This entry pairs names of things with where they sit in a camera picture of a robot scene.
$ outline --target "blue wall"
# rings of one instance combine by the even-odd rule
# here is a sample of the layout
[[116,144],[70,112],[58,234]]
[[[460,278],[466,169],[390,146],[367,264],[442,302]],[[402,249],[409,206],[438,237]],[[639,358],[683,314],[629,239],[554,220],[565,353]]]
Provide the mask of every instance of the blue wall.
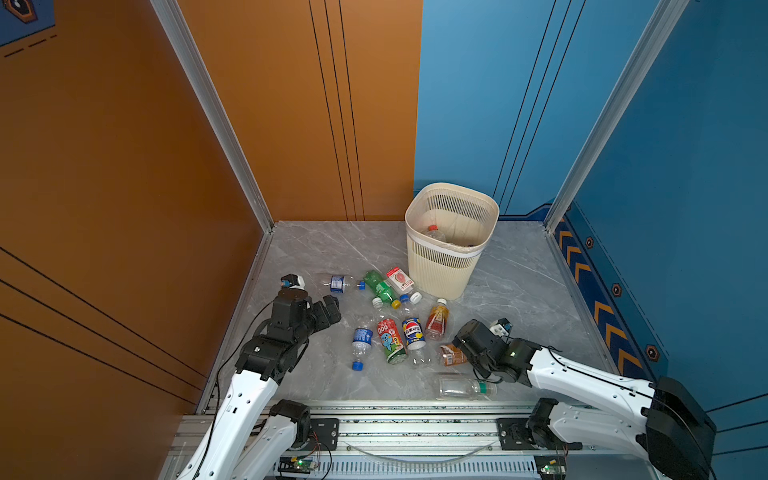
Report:
[[656,4],[425,0],[414,188],[554,198]]
[[[705,409],[768,392],[768,5],[690,2],[576,203]],[[768,398],[713,412],[768,419]],[[715,452],[768,443],[768,424]],[[768,450],[717,456],[720,480],[760,478]]]

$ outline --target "bottle in trash bin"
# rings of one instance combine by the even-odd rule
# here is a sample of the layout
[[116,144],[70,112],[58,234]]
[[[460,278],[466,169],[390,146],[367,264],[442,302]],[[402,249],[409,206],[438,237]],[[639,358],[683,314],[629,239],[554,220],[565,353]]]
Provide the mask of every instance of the bottle in trash bin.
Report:
[[424,234],[429,238],[445,242],[445,234],[437,229],[437,225],[430,225]]
[[394,309],[400,306],[400,300],[397,299],[395,290],[389,286],[384,280],[384,276],[379,273],[378,270],[370,270],[366,273],[366,277],[363,280],[365,280],[366,285],[368,285],[383,302],[392,305],[392,308]]
[[397,331],[397,319],[384,311],[384,302],[378,297],[373,299],[373,308],[376,310],[374,316],[377,321],[376,333],[382,339],[387,363],[394,365],[402,362],[408,353],[400,337],[400,332]]
[[402,333],[406,336],[411,363],[414,366],[428,365],[432,361],[432,357],[428,355],[425,348],[427,342],[422,331],[422,324],[419,322],[419,316],[414,312],[414,306],[407,295],[400,296],[400,302],[402,304],[400,309],[404,314]]
[[467,363],[467,356],[451,343],[446,343],[438,347],[437,361],[443,366],[455,366]]
[[357,323],[355,336],[352,338],[352,370],[362,372],[363,361],[371,353],[373,338],[373,318],[363,318]]
[[448,302],[444,298],[438,298],[437,303],[432,307],[427,319],[426,332],[430,340],[440,340],[445,335],[445,329],[448,326]]
[[496,384],[492,382],[458,373],[438,373],[436,377],[441,398],[472,399],[496,395]]
[[313,275],[313,279],[318,286],[322,285],[329,288],[331,293],[366,289],[365,282],[343,273],[316,273]]

